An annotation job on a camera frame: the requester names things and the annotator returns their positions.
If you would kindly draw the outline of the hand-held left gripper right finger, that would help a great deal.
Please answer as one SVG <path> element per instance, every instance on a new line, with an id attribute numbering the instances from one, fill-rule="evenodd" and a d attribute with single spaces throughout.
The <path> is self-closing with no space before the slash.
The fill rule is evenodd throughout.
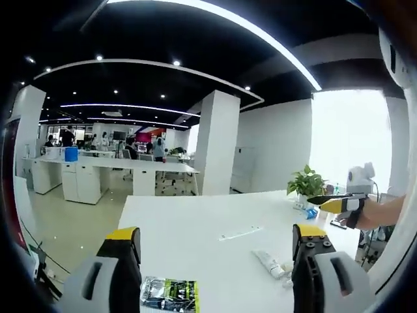
<path id="1" fill-rule="evenodd" d="M 291 280 L 295 312 L 365 312 L 372 305 L 367 273 L 317 226 L 293 226 Z"/>

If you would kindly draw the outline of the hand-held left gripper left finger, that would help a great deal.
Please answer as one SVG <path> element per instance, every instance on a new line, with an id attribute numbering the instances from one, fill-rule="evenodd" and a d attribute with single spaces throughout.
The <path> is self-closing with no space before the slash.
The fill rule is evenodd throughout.
<path id="1" fill-rule="evenodd" d="M 139 312 L 142 282 L 141 233 L 137 227 L 111 232 L 95 256 L 66 279 L 62 312 Z"/>

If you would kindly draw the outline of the person's right hand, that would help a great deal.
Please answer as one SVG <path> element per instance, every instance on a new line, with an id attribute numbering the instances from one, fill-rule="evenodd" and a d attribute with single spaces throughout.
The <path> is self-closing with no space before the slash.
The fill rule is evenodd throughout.
<path id="1" fill-rule="evenodd" d="M 359 230 L 372 230 L 381 225 L 381 206 L 372 200 L 366 200 L 360 213 L 356 228 Z"/>

